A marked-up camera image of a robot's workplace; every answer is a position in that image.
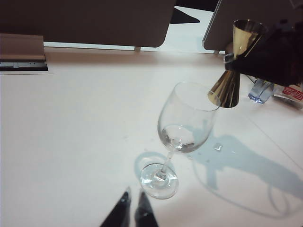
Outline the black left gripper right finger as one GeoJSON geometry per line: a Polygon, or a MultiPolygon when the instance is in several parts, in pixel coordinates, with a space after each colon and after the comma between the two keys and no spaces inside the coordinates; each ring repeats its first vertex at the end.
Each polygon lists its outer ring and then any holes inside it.
{"type": "Polygon", "coordinates": [[[136,227],[158,227],[152,206],[144,190],[140,190],[138,206],[134,215],[136,227]]]}

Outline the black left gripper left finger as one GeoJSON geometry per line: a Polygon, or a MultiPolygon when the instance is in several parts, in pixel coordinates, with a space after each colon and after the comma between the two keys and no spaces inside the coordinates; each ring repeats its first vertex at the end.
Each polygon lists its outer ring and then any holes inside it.
{"type": "Polygon", "coordinates": [[[128,227],[130,224],[131,188],[127,187],[101,227],[128,227]]]}

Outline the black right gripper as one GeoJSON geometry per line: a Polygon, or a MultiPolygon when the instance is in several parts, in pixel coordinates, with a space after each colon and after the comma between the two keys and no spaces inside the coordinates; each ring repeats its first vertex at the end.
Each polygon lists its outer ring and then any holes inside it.
{"type": "Polygon", "coordinates": [[[224,59],[227,70],[238,71],[282,86],[303,82],[303,23],[281,20],[246,56],[224,59]]]}

